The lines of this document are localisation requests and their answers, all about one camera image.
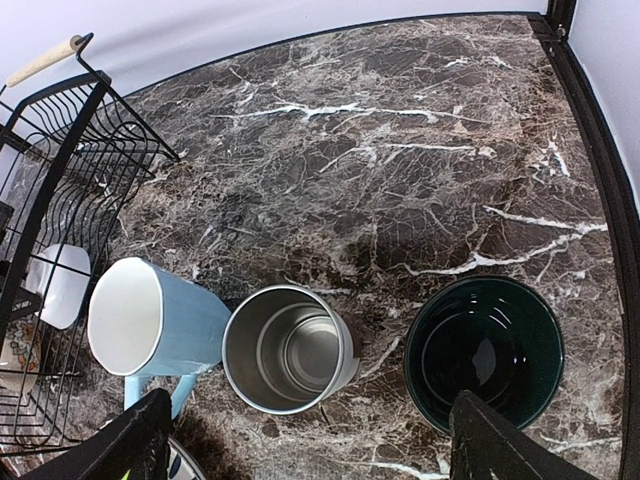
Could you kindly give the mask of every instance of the dish rack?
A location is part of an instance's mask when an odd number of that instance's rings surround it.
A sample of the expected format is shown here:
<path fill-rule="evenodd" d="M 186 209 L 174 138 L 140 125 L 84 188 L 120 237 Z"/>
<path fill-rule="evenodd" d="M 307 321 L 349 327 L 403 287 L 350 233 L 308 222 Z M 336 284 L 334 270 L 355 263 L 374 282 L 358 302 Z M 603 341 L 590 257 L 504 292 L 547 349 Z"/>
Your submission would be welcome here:
<path fill-rule="evenodd" d="M 93 34 L 76 36 L 56 53 L 57 60 L 75 53 L 87 73 L 34 93 L 15 108 L 0 101 L 11 112 L 0 130 L 0 158 L 11 159 L 0 188 L 0 226 L 8 211 L 0 244 L 0 346 L 11 348 L 6 336 L 12 322 L 29 322 L 35 334 L 24 352 L 27 365 L 40 359 L 34 372 L 0 365 L 0 376 L 21 379 L 19 391 L 0 388 L 0 445 L 9 446 L 0 456 L 59 451 L 85 440 L 72 438 L 66 430 L 72 415 L 70 399 L 83 374 L 78 357 L 86 350 L 88 300 L 107 267 L 109 238 L 117 232 L 120 210 L 144 181 L 153 178 L 156 162 L 178 160 L 114 91 L 109 76 L 82 59 L 92 38 Z M 23 77 L 46 66 L 31 68 Z M 61 264 L 60 251 L 53 259 L 41 255 L 54 244 L 86 250 L 90 272 Z M 41 295 L 24 288 L 29 263 L 35 258 L 51 269 Z M 40 319 L 51 279 L 59 269 L 89 277 L 78 317 L 64 330 Z M 33 375 L 35 386 L 29 388 Z"/>

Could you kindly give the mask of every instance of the mug handle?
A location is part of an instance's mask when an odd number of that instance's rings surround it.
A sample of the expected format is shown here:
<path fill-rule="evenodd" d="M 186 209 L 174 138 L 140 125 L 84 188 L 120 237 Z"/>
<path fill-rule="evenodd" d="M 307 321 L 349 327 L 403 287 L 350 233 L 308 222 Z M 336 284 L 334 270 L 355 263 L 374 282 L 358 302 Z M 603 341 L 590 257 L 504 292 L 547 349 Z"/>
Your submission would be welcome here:
<path fill-rule="evenodd" d="M 173 395 L 171 395 L 171 418 L 176 419 L 180 414 L 182 407 L 189 398 L 189 394 L 196 386 L 198 375 L 183 375 L 176 387 Z M 142 398 L 142 391 L 147 385 L 149 377 L 135 376 L 124 378 L 124 409 L 132 407 L 138 400 Z"/>

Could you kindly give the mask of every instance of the dark green cup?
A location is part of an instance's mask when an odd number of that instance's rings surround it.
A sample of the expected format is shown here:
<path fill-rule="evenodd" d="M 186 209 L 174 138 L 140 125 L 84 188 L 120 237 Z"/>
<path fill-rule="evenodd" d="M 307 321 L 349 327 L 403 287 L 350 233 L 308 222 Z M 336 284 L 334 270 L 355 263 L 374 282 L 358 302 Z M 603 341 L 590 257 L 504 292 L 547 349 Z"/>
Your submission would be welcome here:
<path fill-rule="evenodd" d="M 564 346 L 551 308 L 507 277 L 458 280 L 420 310 L 407 335 L 411 398 L 437 429 L 471 390 L 518 428 L 538 418 L 558 389 Z"/>

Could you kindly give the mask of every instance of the gray cup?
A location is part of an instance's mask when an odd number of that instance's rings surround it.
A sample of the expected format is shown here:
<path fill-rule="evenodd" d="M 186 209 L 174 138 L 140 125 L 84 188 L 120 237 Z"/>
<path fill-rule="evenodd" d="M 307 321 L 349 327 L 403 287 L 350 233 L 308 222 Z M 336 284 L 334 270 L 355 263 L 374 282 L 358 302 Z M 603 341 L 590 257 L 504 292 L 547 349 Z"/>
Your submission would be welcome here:
<path fill-rule="evenodd" d="M 276 285 L 247 298 L 222 339 L 231 386 L 249 405 L 286 415 L 344 387 L 359 356 L 347 324 L 317 295 Z"/>

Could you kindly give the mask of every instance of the dark marble surface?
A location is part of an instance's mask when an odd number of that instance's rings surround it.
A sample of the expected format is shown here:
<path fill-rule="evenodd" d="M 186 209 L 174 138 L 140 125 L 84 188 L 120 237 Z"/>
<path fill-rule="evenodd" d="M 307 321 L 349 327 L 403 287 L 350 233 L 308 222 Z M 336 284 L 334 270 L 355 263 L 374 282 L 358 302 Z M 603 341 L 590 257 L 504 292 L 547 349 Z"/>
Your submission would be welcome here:
<path fill-rule="evenodd" d="M 121 213 L 141 256 L 235 307 L 308 286 L 362 342 L 354 381 L 305 413 L 246 406 L 204 375 L 177 437 L 211 478 L 446 478 L 450 440 L 402 376 L 404 335 L 456 278 L 509 275 L 556 312 L 564 379 L 526 433 L 600 478 L 620 455 L 623 349 L 611 246 L 584 146 L 523 18 L 378 25 L 262 49 L 137 95 L 184 157 Z M 93 367 L 87 431 L 121 380 Z"/>

